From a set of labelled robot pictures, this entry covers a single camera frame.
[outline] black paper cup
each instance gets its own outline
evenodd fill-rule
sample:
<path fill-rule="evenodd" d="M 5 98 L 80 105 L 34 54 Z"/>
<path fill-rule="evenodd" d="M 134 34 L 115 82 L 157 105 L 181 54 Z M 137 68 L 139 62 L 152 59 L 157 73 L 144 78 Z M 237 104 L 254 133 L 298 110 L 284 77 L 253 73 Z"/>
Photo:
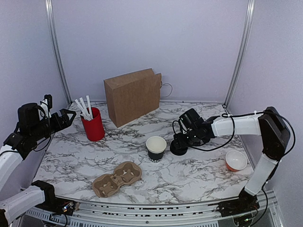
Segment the black paper cup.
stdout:
<path fill-rule="evenodd" d="M 148 157 L 152 162 L 160 162 L 164 155 L 164 150 L 167 146 L 165 139 L 160 136 L 149 137 L 146 141 Z"/>

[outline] red cup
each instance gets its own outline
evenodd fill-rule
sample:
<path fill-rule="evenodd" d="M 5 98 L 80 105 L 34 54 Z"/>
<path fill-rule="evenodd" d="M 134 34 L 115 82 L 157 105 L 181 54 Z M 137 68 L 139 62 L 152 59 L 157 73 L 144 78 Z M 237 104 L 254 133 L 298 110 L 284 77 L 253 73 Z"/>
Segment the red cup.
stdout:
<path fill-rule="evenodd" d="M 89 139 L 90 141 L 98 141 L 104 138 L 105 135 L 101 114 L 100 114 L 100 110 L 98 110 L 95 107 L 92 107 L 91 111 L 93 112 L 93 120 L 87 121 L 82 116 L 81 116 L 81 120 L 83 123 L 83 127 L 87 139 Z"/>

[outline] black wire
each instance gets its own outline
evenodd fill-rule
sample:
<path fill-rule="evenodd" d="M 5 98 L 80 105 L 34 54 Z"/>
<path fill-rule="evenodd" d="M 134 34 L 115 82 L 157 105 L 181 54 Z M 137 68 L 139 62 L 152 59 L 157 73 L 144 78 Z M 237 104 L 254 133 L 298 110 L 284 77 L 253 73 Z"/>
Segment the black wire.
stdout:
<path fill-rule="evenodd" d="M 172 130 L 174 131 L 174 134 L 176 134 L 175 127 L 174 127 L 174 123 L 175 123 L 175 122 L 178 122 L 178 121 L 173 121 L 173 122 L 172 122 Z"/>
<path fill-rule="evenodd" d="M 190 148 L 193 148 L 193 149 L 197 149 L 197 150 L 201 150 L 201 151 L 213 151 L 213 150 L 217 150 L 217 149 L 219 149 L 219 148 L 222 148 L 222 147 L 224 147 L 224 146 L 226 146 L 228 143 L 230 143 L 231 142 L 231 140 L 233 139 L 233 137 L 234 137 L 234 135 L 235 135 L 235 121 L 234 121 L 234 119 L 233 119 L 233 116 L 229 116 L 230 118 L 231 118 L 231 120 L 232 120 L 232 136 L 230 137 L 230 139 L 226 142 L 226 143 L 224 143 L 224 144 L 222 144 L 222 145 L 220 145 L 220 146 L 218 146 L 218 147 L 216 147 L 216 148 L 212 148 L 212 149 L 209 149 L 209 150 L 205 150 L 205 149 L 201 149 L 201 148 L 196 148 L 196 147 L 193 147 L 193 146 L 190 146 L 190 145 L 188 145 Z"/>
<path fill-rule="evenodd" d="M 45 148 L 49 145 L 49 143 L 51 142 L 51 140 L 52 140 L 52 131 L 51 131 L 50 116 L 49 116 L 49 107 L 48 107 L 48 104 L 47 104 L 47 103 L 44 103 L 44 102 L 41 102 L 41 103 L 43 103 L 43 104 L 45 104 L 45 105 L 47 106 L 49 140 L 48 140 L 47 144 L 46 144 L 43 148 L 41 148 L 41 149 L 39 149 L 39 150 L 35 150 L 35 149 L 34 149 L 35 152 L 38 152 L 38 151 L 41 151 L 41 150 L 45 149 Z M 36 148 L 37 148 L 41 143 L 43 143 L 44 141 L 46 141 L 47 139 L 48 139 L 48 138 L 46 138 L 46 139 L 42 140 L 40 143 L 38 143 L 38 144 L 36 145 Z"/>
<path fill-rule="evenodd" d="M 67 227 L 68 219 L 67 219 L 66 214 L 64 214 L 64 213 L 53 213 L 53 214 L 51 214 L 51 216 L 54 216 L 54 215 L 61 215 L 61 214 L 63 214 L 64 217 L 65 217 L 65 225 L 64 225 L 64 227 Z"/>
<path fill-rule="evenodd" d="M 36 148 L 37 148 L 41 143 L 43 143 L 44 141 L 46 141 L 47 139 L 48 139 L 48 142 L 47 142 L 47 144 L 46 144 L 43 148 L 41 148 L 41 149 L 39 149 L 39 150 L 34 150 L 34 151 L 35 151 L 35 152 L 38 152 L 38 151 L 41 151 L 41 150 L 43 150 L 44 148 L 46 148 L 46 147 L 50 144 L 50 142 L 51 142 L 51 140 L 52 140 L 52 135 L 50 135 L 49 138 L 46 138 L 46 139 L 42 140 L 40 143 L 38 143 L 37 146 L 36 146 Z"/>
<path fill-rule="evenodd" d="M 283 119 L 284 121 L 287 122 L 287 124 L 289 125 L 289 127 L 290 127 L 290 129 L 292 131 L 292 134 L 293 134 L 293 144 L 292 144 L 291 148 L 283 155 L 283 157 L 284 157 L 285 155 L 287 155 L 294 148 L 294 145 L 295 145 L 295 142 L 296 142 L 294 128 L 293 128 L 292 124 L 285 117 L 283 117 L 283 116 L 281 116 L 281 115 L 279 115 L 277 113 L 272 113 L 272 112 L 267 112 L 267 111 L 263 111 L 263 112 L 265 114 L 271 114 L 271 115 L 275 115 L 277 117 L 280 117 L 281 119 Z"/>
<path fill-rule="evenodd" d="M 1 157 L 1 155 L 5 154 L 5 153 L 19 153 L 19 152 L 13 151 L 13 150 L 6 150 L 6 151 L 3 151 L 3 152 L 0 154 L 0 157 Z"/>
<path fill-rule="evenodd" d="M 254 226 L 257 222 L 259 222 L 261 220 L 261 218 L 263 218 L 263 216 L 265 215 L 265 213 L 267 211 L 267 208 L 268 208 L 268 197 L 267 197 L 266 192 L 264 191 L 264 188 L 262 188 L 262 192 L 265 194 L 265 197 L 266 197 L 266 207 L 265 207 L 265 210 L 264 210 L 263 214 L 259 217 L 259 219 L 255 223 L 253 223 L 252 225 L 250 225 L 250 226 Z"/>
<path fill-rule="evenodd" d="M 65 216 L 65 225 L 64 225 L 64 227 L 67 227 L 67 223 L 68 223 L 67 216 L 64 213 L 63 213 L 63 215 Z"/>

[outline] white wall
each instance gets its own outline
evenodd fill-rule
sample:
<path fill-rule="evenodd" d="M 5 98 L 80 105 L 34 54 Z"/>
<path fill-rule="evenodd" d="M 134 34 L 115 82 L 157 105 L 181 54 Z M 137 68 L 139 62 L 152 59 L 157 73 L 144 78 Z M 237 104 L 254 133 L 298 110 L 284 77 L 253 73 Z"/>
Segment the white wall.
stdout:
<path fill-rule="evenodd" d="M 249 45 L 230 104 L 234 114 L 274 106 L 292 122 L 294 150 L 271 181 L 286 226 L 302 226 L 303 216 L 303 1 L 257 0 Z M 260 138 L 244 137 L 256 163 Z"/>
<path fill-rule="evenodd" d="M 17 109 L 39 103 L 53 95 L 53 110 L 67 106 L 55 64 L 46 20 L 45 2 L 10 0 L 0 2 L 0 142 L 15 129 Z M 0 200 L 28 186 L 43 153 L 32 152 L 15 170 Z"/>
<path fill-rule="evenodd" d="M 103 79 L 153 68 L 170 100 L 223 102 L 237 59 L 246 0 L 54 0 L 73 99 L 105 100 Z M 170 87 L 162 89 L 162 96 Z"/>

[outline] white marble surface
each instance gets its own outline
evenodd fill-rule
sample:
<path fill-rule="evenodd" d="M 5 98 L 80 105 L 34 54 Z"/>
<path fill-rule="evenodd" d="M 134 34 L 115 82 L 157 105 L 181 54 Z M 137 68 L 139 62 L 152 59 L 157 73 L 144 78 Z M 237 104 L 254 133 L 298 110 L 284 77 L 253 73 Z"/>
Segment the white marble surface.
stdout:
<path fill-rule="evenodd" d="M 203 103 L 160 103 L 160 108 L 116 128 L 108 117 L 106 104 L 93 103 L 100 109 L 105 138 L 90 142 L 86 138 L 78 112 L 73 125 L 56 133 L 34 180 L 54 185 L 57 196 L 78 200 L 112 203 L 189 203 L 237 196 L 253 172 L 250 162 L 237 173 L 227 170 L 224 157 L 230 150 L 246 155 L 239 138 L 226 147 L 202 152 L 189 149 L 183 156 L 169 151 L 173 138 L 172 121 L 190 108 L 204 118 L 224 113 L 221 105 Z M 152 163 L 145 142 L 150 136 L 162 136 L 168 143 L 164 157 Z M 227 141 L 215 138 L 203 148 L 214 148 Z M 122 186 L 109 198 L 98 198 L 92 182 L 110 174 L 124 161 L 135 162 L 142 169 L 142 179 Z"/>

